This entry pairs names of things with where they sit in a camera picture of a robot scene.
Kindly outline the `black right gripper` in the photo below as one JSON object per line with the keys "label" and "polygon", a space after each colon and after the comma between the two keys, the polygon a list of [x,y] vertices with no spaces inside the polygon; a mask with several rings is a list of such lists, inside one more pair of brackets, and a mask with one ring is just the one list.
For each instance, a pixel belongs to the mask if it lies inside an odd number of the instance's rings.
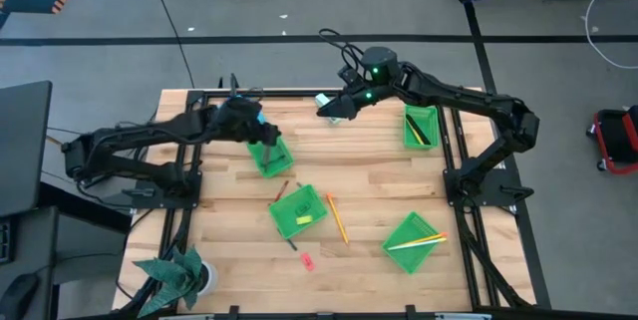
{"label": "black right gripper", "polygon": [[336,96],[331,100],[327,97],[322,98],[323,103],[317,111],[317,116],[353,120],[363,108],[374,106],[387,98],[387,85],[360,88],[345,87],[340,96]]}

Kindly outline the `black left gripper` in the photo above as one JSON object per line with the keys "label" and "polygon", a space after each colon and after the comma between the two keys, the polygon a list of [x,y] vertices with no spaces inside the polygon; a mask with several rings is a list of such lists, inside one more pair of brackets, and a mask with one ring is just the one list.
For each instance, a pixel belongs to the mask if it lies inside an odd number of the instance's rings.
{"label": "black left gripper", "polygon": [[277,126],[259,121],[261,111],[262,106],[256,101],[240,97],[226,100],[213,116],[212,139],[252,145],[262,143],[262,166],[268,170],[273,147],[281,132]]}

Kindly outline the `yellow pencil orange eraser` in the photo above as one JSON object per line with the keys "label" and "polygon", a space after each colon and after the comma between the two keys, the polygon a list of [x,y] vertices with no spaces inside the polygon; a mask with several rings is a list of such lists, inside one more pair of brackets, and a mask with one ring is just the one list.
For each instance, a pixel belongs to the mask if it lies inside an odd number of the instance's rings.
{"label": "yellow pencil orange eraser", "polygon": [[420,238],[420,239],[415,239],[415,240],[411,240],[411,241],[408,241],[408,242],[405,242],[405,243],[401,243],[401,244],[396,245],[396,246],[403,246],[403,245],[409,245],[409,244],[413,244],[413,243],[427,242],[427,241],[431,241],[431,240],[436,240],[436,239],[439,239],[439,238],[447,237],[447,235],[448,234],[446,232],[442,232],[442,233],[439,233],[439,234],[436,234],[436,235],[431,235],[431,236],[423,237],[423,238]]}
{"label": "yellow pencil orange eraser", "polygon": [[330,205],[330,208],[331,208],[331,210],[333,212],[333,215],[334,215],[335,221],[337,223],[337,226],[339,228],[339,231],[340,231],[340,234],[342,236],[342,239],[343,239],[343,241],[344,241],[344,243],[346,245],[349,245],[350,241],[349,241],[348,235],[346,233],[345,227],[343,225],[343,222],[341,220],[340,214],[339,214],[339,212],[337,210],[337,207],[336,207],[336,204],[335,204],[335,201],[334,201],[334,197],[333,197],[332,193],[330,193],[330,192],[328,192],[326,194],[326,197],[327,197],[328,203]]}

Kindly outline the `white pencil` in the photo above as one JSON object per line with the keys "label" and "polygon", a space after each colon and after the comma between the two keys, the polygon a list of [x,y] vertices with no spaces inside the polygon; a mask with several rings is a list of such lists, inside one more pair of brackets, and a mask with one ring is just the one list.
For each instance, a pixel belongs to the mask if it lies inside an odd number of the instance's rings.
{"label": "white pencil", "polygon": [[426,240],[423,242],[413,242],[413,243],[396,245],[396,246],[389,247],[387,250],[393,251],[393,250],[402,250],[402,249],[408,249],[408,248],[416,248],[416,247],[434,245],[434,244],[438,244],[438,243],[442,243],[446,241],[447,239],[445,237],[440,237],[436,239]]}

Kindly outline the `green plastic bin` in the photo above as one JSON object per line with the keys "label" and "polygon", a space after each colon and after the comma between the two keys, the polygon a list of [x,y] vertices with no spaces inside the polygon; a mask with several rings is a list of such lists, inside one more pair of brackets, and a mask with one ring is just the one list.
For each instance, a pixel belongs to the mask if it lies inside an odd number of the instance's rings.
{"label": "green plastic bin", "polygon": [[401,243],[436,234],[439,234],[436,229],[419,214],[412,211],[385,240],[382,249],[400,268],[408,274],[413,274],[438,246],[437,244],[393,251],[387,249]]}
{"label": "green plastic bin", "polygon": [[[309,202],[311,207],[303,215],[312,215],[313,221],[309,224],[297,225],[295,208],[303,202]],[[320,198],[315,187],[310,184],[303,185],[295,191],[283,196],[277,202],[269,205],[268,210],[277,229],[285,239],[291,239],[306,228],[323,220],[328,210]]]}
{"label": "green plastic bin", "polygon": [[[430,145],[418,144],[406,121],[406,118],[405,118],[406,114],[411,115],[415,119],[416,123],[419,125],[421,130],[430,139],[431,141]],[[403,115],[403,126],[404,126],[404,146],[407,149],[430,150],[430,149],[436,148],[440,143],[439,114],[438,114],[438,110],[435,107],[422,108],[422,107],[405,105],[404,115]]]}
{"label": "green plastic bin", "polygon": [[246,145],[259,173],[265,178],[275,177],[290,169],[294,164],[294,158],[283,138],[281,136],[277,136],[274,140],[275,144],[273,146],[269,146],[273,147],[273,150],[272,160],[268,170],[264,170],[262,166],[263,147],[266,145],[263,142],[256,142],[254,144],[248,143]]}

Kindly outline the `mint green stapler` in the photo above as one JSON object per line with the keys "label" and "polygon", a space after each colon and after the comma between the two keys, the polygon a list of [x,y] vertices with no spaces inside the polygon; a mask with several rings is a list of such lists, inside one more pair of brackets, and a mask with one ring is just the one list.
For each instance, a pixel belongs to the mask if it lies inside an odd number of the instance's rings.
{"label": "mint green stapler", "polygon": [[[323,93],[320,93],[315,96],[315,104],[319,109],[326,106],[330,102],[330,99]],[[339,118],[328,118],[328,122],[332,125],[339,124],[341,119]]]}

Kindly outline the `blue calculator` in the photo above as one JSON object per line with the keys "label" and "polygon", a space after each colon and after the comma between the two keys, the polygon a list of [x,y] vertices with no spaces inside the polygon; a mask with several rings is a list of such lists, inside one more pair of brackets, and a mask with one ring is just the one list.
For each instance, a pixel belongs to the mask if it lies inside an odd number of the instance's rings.
{"label": "blue calculator", "polygon": [[[241,96],[241,95],[230,96],[230,98],[233,98],[233,97],[241,98],[242,96]],[[266,118],[265,118],[265,116],[264,116],[264,114],[263,114],[263,112],[262,112],[262,111],[260,111],[260,112],[259,112],[259,114],[258,114],[258,116],[257,116],[257,120],[258,120],[258,122],[259,122],[260,124],[264,124],[264,123],[266,123]]]}

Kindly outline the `green plant with white pot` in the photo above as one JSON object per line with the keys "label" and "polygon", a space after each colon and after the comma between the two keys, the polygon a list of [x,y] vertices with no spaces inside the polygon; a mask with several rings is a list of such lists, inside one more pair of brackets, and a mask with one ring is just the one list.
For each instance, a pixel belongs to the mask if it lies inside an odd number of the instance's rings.
{"label": "green plant with white pot", "polygon": [[171,260],[153,258],[134,262],[150,279],[161,284],[159,292],[144,302],[138,318],[152,315],[178,301],[182,301],[187,310],[192,310],[200,298],[215,289],[218,271],[201,258],[194,246],[185,253],[174,249],[171,254]]}

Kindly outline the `black desk beam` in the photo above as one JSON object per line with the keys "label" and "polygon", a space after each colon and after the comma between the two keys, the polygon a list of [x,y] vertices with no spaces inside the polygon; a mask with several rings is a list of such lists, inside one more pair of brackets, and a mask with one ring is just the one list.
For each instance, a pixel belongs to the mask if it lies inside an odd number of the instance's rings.
{"label": "black desk beam", "polygon": [[132,218],[105,205],[83,199],[54,185],[41,181],[38,205],[56,206],[65,215],[120,233],[128,233]]}

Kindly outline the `dark grey desk panel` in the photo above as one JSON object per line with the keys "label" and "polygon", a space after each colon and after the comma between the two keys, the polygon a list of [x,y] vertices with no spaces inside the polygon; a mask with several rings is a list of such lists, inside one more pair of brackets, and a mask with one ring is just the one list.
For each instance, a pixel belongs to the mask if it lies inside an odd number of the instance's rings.
{"label": "dark grey desk panel", "polygon": [[0,217],[38,203],[51,94],[49,81],[0,89]]}

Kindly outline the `grey desk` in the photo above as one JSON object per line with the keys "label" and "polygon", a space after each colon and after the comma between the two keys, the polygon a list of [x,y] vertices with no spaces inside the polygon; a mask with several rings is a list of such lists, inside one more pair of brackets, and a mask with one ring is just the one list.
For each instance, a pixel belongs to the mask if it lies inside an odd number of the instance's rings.
{"label": "grey desk", "polygon": [[50,320],[59,213],[55,207],[13,216],[13,261],[0,264],[0,297],[19,275],[35,273],[39,286],[22,320]]}

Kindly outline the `red and black cart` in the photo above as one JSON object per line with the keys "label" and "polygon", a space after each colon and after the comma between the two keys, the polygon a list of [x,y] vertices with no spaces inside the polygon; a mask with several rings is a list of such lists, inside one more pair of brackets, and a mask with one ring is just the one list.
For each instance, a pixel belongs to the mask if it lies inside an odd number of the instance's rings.
{"label": "red and black cart", "polygon": [[600,171],[629,174],[638,171],[638,105],[628,110],[600,110],[586,134],[597,141]]}

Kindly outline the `black computer mouse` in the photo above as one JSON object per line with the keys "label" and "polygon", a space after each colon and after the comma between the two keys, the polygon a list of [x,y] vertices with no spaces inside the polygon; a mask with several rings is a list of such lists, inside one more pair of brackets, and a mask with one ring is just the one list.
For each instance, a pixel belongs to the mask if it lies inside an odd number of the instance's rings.
{"label": "black computer mouse", "polygon": [[35,273],[17,276],[0,297],[0,320],[22,320],[38,286]]}

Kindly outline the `black table edge rail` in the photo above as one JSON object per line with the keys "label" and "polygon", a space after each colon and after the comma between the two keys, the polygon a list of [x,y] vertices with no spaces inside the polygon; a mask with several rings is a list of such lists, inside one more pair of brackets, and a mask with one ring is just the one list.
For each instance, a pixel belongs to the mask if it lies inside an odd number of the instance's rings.
{"label": "black table edge rail", "polygon": [[[335,97],[341,92],[339,88],[271,88],[271,89],[239,89],[236,94],[247,97],[275,97],[275,98],[287,98],[287,97],[312,97],[317,94],[325,94],[329,97]],[[195,90],[190,89],[186,91],[186,103],[192,105],[195,101],[200,99],[212,99],[212,98],[227,98],[230,96],[229,89],[211,89],[211,90]]]}

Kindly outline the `black aluminium side frame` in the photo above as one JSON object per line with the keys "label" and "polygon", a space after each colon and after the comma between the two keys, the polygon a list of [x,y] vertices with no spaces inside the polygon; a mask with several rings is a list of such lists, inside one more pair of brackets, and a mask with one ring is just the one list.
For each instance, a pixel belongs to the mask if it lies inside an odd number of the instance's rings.
{"label": "black aluminium side frame", "polygon": [[[439,113],[440,135],[443,141],[446,169],[455,168],[455,156],[459,156],[463,165],[468,164],[468,146],[461,120],[456,109],[445,110],[437,107]],[[496,220],[505,220],[506,228],[519,234],[516,212],[511,206],[462,206],[452,209],[457,224],[457,234],[465,269],[468,292],[472,309],[482,307],[480,292],[485,291],[488,305],[491,307],[524,308],[530,303],[524,300],[510,285],[504,275],[493,263],[488,246],[486,225]]]}
{"label": "black aluminium side frame", "polygon": [[[186,111],[201,108],[206,105],[208,100],[204,91],[188,91],[182,90],[183,95],[178,95],[177,90],[162,91],[159,102],[159,118],[161,120],[172,116],[168,111],[176,110],[171,102],[184,101],[184,109]],[[199,172],[199,161],[202,146],[177,146],[176,160],[186,164],[187,175]],[[112,306],[115,310],[129,311],[133,313],[135,306],[142,307],[151,295],[159,291],[160,286],[139,268],[135,267],[133,261],[160,258],[168,251],[168,255],[172,255],[172,248],[179,248],[180,251],[186,250],[188,241],[188,232],[190,228],[190,219],[195,211],[193,209],[175,210],[175,209],[156,209],[146,215],[144,219],[141,215],[134,217],[132,232],[127,238],[127,244],[124,251],[123,263],[118,277],[117,289]],[[136,299],[138,293],[142,294],[146,291],[147,296],[144,300],[130,299],[120,288],[127,291],[128,294]]]}

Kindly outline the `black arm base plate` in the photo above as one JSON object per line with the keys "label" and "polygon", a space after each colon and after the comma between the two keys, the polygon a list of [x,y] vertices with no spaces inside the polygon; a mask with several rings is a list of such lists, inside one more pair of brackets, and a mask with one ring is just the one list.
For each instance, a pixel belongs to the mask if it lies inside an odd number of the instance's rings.
{"label": "black arm base plate", "polygon": [[135,208],[193,209],[199,203],[202,173],[189,171],[185,180],[184,191],[164,190],[151,181],[138,180],[136,187],[126,194]]}
{"label": "black arm base plate", "polygon": [[482,179],[462,176],[459,169],[446,169],[443,178],[450,206],[511,206],[534,194],[519,185],[505,170],[495,168]]}

